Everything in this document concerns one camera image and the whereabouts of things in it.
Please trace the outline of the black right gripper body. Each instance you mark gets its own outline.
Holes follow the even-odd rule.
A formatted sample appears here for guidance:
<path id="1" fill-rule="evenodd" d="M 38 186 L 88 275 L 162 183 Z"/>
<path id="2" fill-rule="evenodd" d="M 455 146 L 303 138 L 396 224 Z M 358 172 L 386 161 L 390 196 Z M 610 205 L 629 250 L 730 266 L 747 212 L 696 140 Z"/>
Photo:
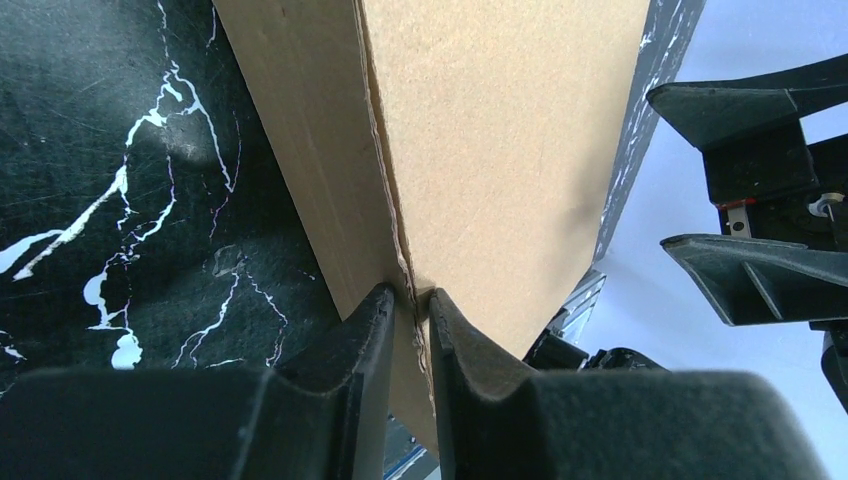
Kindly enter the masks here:
<path id="1" fill-rule="evenodd" d="M 809 145 L 793 122 L 706 149 L 702 157 L 722 234 L 740 234 L 729 212 L 742 208 L 752 238 L 847 250 L 847 213 L 810 211 L 827 194 L 847 204 L 845 134 Z"/>

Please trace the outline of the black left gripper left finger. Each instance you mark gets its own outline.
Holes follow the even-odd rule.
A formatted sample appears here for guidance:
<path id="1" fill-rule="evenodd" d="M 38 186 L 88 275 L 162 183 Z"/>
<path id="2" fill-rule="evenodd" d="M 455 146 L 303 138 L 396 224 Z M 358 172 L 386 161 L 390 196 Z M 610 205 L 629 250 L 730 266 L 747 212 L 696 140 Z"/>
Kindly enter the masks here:
<path id="1" fill-rule="evenodd" d="M 5 479 L 378 479 L 395 295 L 276 369 L 45 369 L 1 402 Z"/>

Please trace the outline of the brown cardboard box sheet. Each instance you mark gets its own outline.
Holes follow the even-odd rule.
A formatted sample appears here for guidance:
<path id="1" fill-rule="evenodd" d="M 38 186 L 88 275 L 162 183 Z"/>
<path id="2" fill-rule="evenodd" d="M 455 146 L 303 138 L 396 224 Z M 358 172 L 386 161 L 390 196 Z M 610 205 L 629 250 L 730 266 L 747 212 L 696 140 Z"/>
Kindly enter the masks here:
<path id="1" fill-rule="evenodd" d="M 390 411 L 434 455 L 433 290 L 524 355 L 593 259 L 645 1 L 219 1 L 341 317 L 392 284 Z"/>

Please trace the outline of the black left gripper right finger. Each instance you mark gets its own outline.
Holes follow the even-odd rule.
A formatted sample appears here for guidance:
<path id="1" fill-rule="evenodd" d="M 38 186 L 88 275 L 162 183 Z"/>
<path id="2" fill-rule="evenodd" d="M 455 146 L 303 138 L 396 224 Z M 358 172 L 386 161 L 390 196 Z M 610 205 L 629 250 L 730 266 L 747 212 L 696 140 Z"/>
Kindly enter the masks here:
<path id="1" fill-rule="evenodd" d="M 745 372 L 538 371 L 429 300 L 445 479 L 823 479 L 778 392 Z"/>

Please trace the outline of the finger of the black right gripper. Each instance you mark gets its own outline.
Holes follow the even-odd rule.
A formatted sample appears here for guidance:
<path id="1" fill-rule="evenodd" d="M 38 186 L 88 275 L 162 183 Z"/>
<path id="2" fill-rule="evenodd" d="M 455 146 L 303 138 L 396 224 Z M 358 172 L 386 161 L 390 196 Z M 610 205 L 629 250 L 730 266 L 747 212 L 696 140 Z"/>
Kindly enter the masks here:
<path id="1" fill-rule="evenodd" d="M 847 255 L 802 244 L 687 234 L 660 242 L 729 326 L 847 319 Z"/>
<path id="2" fill-rule="evenodd" d="M 687 142 L 711 149 L 847 101 L 847 56 L 736 80 L 672 82 L 646 94 Z"/>

